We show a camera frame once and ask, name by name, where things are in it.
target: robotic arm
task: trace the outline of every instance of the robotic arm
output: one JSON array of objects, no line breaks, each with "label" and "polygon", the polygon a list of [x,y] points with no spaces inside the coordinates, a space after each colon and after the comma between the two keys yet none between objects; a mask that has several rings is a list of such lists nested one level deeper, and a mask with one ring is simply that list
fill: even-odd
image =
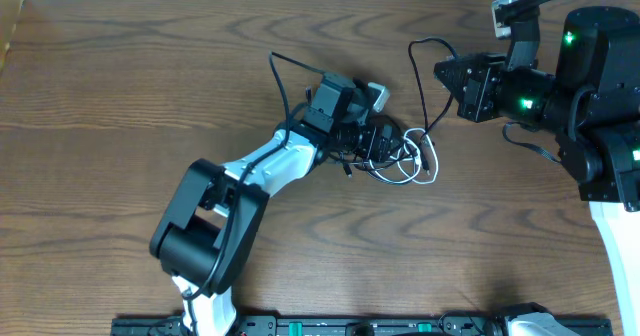
[{"label": "robotic arm", "polygon": [[[572,11],[551,75],[536,69],[540,3],[494,2],[496,36],[511,39],[508,53],[443,61],[435,77],[458,101],[462,118],[504,116],[556,135],[560,160],[519,145],[560,163],[578,183],[607,248],[625,334],[638,335],[640,244],[632,230],[640,226],[640,19],[616,7]],[[505,138],[513,123],[505,125]]]},{"label": "robotic arm", "polygon": [[[393,122],[373,117],[389,96],[384,86],[324,73],[302,119],[281,124],[264,146],[221,166],[200,159],[189,167],[150,244],[185,298],[184,326],[199,335],[227,333],[236,317],[231,285],[247,261],[269,199],[285,185],[331,152],[385,162],[402,147]],[[197,216],[198,208],[228,221],[220,229]]]}]

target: white cable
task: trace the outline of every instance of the white cable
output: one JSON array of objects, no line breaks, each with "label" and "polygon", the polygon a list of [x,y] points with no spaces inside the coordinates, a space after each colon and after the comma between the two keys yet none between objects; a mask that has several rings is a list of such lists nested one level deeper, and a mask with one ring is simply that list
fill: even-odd
[{"label": "white cable", "polygon": [[[416,145],[416,143],[413,142],[413,140],[411,140],[408,137],[409,133],[414,132],[414,131],[421,131],[422,134],[425,136],[425,138],[426,138],[426,140],[428,142],[429,148],[431,149],[431,153],[433,154],[433,158],[435,160],[435,163],[436,163],[436,169],[435,169],[435,172],[433,174],[433,178],[431,180],[429,180],[429,181],[416,180],[416,177],[420,174],[420,169],[422,168],[422,157],[421,157],[422,151],[421,151],[420,147],[418,147],[418,145]],[[425,130],[423,128],[411,128],[411,129],[408,129],[407,131],[405,131],[403,139],[405,141],[405,143],[403,145],[403,148],[398,150],[398,154],[395,157],[392,155],[391,159],[394,160],[394,161],[398,160],[400,158],[400,153],[401,153],[402,150],[404,150],[405,153],[412,155],[413,153],[409,151],[409,148],[407,147],[407,145],[411,146],[415,150],[415,152],[417,153],[417,157],[412,158],[412,159],[400,160],[400,161],[397,162],[398,168],[400,169],[400,171],[407,178],[404,179],[404,180],[399,180],[399,181],[390,180],[390,179],[382,176],[382,174],[380,172],[378,172],[378,170],[373,170],[372,172],[376,176],[378,176],[381,180],[383,180],[385,182],[388,182],[390,184],[394,184],[394,185],[403,185],[403,184],[406,184],[408,182],[414,182],[414,183],[417,183],[419,185],[428,185],[428,184],[434,183],[436,181],[436,178],[438,177],[438,170],[440,168],[440,165],[438,164],[438,156],[436,155],[436,151],[435,151],[435,149],[433,147],[433,143],[431,142],[431,138],[429,137],[429,135],[425,135]],[[413,175],[409,175],[407,173],[407,171],[402,167],[402,162],[405,162],[405,161],[412,161],[413,162]],[[371,160],[369,160],[369,165],[372,168],[374,168],[373,162]]]},{"label": "white cable", "polygon": [[[422,134],[424,135],[424,129],[423,128],[412,128],[412,129],[408,129],[405,133],[404,133],[404,137],[407,138],[407,135],[410,132],[413,131],[422,131]],[[428,184],[432,184],[436,181],[436,178],[438,177],[438,171],[440,169],[440,165],[438,164],[438,155],[436,154],[436,150],[433,148],[433,143],[431,142],[431,138],[429,137],[429,134],[425,135],[425,138],[428,142],[429,148],[431,149],[431,153],[433,154],[433,160],[436,163],[436,169],[433,172],[433,178],[429,181],[419,181],[416,180],[415,178],[412,180],[413,182],[419,184],[419,185],[428,185]],[[409,175],[402,169],[402,167],[400,167],[400,171],[402,171],[403,174],[405,174],[405,176],[409,177]]]}]

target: black bracket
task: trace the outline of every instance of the black bracket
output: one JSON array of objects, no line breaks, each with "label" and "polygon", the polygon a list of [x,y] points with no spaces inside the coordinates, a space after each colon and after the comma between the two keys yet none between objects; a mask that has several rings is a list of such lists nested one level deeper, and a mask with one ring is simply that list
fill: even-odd
[{"label": "black bracket", "polygon": [[583,201],[621,202],[625,210],[640,210],[640,160],[636,122],[599,127],[587,132],[600,154],[602,171],[579,186]]},{"label": "black bracket", "polygon": [[200,159],[189,166],[149,245],[166,273],[201,287],[218,257],[222,243],[218,236],[222,233],[196,216],[196,209],[211,210],[214,205],[230,209],[238,187],[242,187],[241,199],[229,243],[213,281],[204,290],[207,296],[223,293],[240,274],[269,201],[268,193],[255,184],[238,186],[224,167]]},{"label": "black bracket", "polygon": [[531,6],[536,1],[517,0],[500,5],[495,10],[496,24],[511,28],[511,44],[506,59],[507,71],[513,71],[518,67],[536,67],[536,54],[540,46],[540,8]]}]

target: green led light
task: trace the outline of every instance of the green led light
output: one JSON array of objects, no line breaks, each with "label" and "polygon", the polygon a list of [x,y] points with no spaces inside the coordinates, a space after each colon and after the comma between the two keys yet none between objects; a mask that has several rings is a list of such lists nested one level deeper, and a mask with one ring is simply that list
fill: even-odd
[{"label": "green led light", "polygon": [[576,36],[572,34],[571,31],[567,31],[567,34],[564,35],[564,41],[567,43],[567,45],[571,45],[571,43],[575,39],[576,39]]},{"label": "green led light", "polygon": [[522,99],[522,107],[531,110],[533,107],[533,100]]},{"label": "green led light", "polygon": [[418,324],[418,332],[431,332],[432,327],[430,323]]}]

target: wooden table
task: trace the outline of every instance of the wooden table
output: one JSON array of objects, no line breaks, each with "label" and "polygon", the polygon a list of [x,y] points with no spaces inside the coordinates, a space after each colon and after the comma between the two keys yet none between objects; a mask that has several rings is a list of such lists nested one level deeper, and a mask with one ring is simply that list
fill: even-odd
[{"label": "wooden table", "polygon": [[[277,50],[387,85],[419,126],[410,40],[504,51],[492,0],[27,0],[0,81],[0,334],[105,335],[180,296],[148,241],[187,166],[237,159],[283,119]],[[553,72],[566,14],[640,0],[559,0],[541,17]],[[418,47],[433,117],[439,45]],[[278,63],[293,102],[314,74]],[[504,120],[455,107],[434,131],[438,182],[392,187],[323,165],[267,209],[234,286],[240,308],[401,315],[536,301],[620,317],[602,241],[562,168],[507,144]],[[551,135],[514,137],[555,150]]]}]

